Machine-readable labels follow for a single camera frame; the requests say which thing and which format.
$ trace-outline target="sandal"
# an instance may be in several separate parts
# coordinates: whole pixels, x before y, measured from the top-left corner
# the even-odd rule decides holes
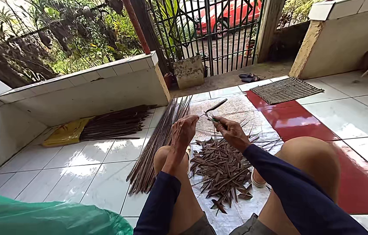
[[[188,170],[187,170],[187,174],[189,174],[190,173],[191,145],[187,146],[187,149],[185,150],[185,152],[188,154]]]
[[[252,171],[252,174],[251,174],[251,181],[252,181],[252,183],[253,183],[256,187],[258,187],[258,188],[263,188],[263,187],[265,187],[266,182],[265,182],[265,183],[263,183],[263,184],[260,184],[260,183],[258,183],[258,182],[256,182],[256,181],[254,180],[254,171],[255,171],[255,169]]]
[[[239,78],[247,78],[247,77],[254,77],[255,75],[250,73],[250,74],[239,74]]]
[[[245,77],[242,78],[242,82],[258,82],[261,81],[262,79],[260,79],[258,76],[254,76],[254,77]]]

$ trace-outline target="pile of leaf cuttings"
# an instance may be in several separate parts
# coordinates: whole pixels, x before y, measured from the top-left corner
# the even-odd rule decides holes
[[[248,137],[253,137],[251,142],[258,140],[256,135]],[[278,141],[272,140],[270,143],[276,146]],[[194,157],[191,159],[193,164],[190,169],[193,175],[203,176],[203,180],[199,182],[203,184],[201,193],[208,190],[207,198],[218,197],[218,200],[211,200],[213,202],[211,209],[217,208],[222,213],[227,214],[224,202],[227,202],[231,208],[233,199],[237,203],[238,198],[249,200],[253,197],[249,193],[252,187],[250,170],[252,165],[242,156],[241,152],[232,147],[224,138],[211,138],[208,141],[196,140],[196,143],[202,149],[199,152],[193,152]]]

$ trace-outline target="green plastic bag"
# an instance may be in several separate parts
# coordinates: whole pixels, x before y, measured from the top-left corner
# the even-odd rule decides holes
[[[132,235],[119,214],[73,202],[25,203],[0,196],[0,235]]]

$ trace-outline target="metal gate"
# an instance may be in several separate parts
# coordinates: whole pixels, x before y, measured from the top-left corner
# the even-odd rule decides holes
[[[205,77],[254,63],[265,0],[147,0],[170,67],[201,55]]]

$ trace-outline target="car wheel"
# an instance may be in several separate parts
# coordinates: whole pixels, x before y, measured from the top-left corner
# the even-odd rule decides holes
[[[221,39],[224,36],[226,36],[227,32],[220,33],[222,30],[228,29],[227,22],[223,21],[222,19],[219,19],[218,22],[214,25],[213,33],[217,33],[213,35],[213,39]]]

